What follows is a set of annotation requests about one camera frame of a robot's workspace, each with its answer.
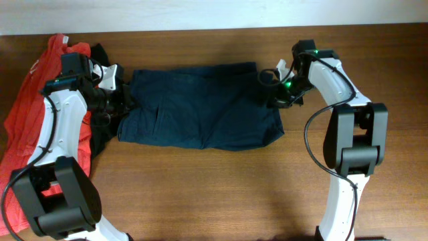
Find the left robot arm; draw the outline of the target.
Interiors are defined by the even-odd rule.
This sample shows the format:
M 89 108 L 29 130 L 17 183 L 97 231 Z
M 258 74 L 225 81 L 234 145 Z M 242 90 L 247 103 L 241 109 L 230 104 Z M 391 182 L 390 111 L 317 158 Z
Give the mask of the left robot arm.
M 78 164 L 86 113 L 112 118 L 133 107 L 124 69 L 79 53 L 62 55 L 61 64 L 60 75 L 41 89 L 45 111 L 35 151 L 24 168 L 12 172 L 6 188 L 37 236 L 130 241 L 130 234 L 103 216 L 100 195 Z

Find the navy blue shorts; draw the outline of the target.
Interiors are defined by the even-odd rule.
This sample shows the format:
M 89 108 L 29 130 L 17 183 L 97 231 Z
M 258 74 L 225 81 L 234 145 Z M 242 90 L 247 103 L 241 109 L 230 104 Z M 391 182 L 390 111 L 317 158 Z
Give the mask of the navy blue shorts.
M 280 112 L 255 62 L 136 70 L 130 82 L 137 107 L 121 120 L 121 142 L 245 151 L 284 135 Z

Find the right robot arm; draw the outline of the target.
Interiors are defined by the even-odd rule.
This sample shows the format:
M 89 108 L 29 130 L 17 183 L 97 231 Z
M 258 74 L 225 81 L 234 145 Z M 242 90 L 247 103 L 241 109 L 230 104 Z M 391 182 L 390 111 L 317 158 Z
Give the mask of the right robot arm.
M 385 157 L 388 110 L 373 103 L 346 75 L 334 50 L 319 50 L 314 40 L 300 40 L 292 47 L 290 67 L 284 60 L 271 70 L 276 90 L 270 104 L 289 108 L 303 103 L 303 96 L 317 90 L 326 106 L 315 112 L 304 127 L 304 143 L 310 148 L 308 131 L 323 112 L 331 116 L 323 142 L 324 162 L 309 156 L 330 175 L 326 211 L 316 227 L 314 239 L 354 240 L 354 225 L 364 187 L 375 167 Z

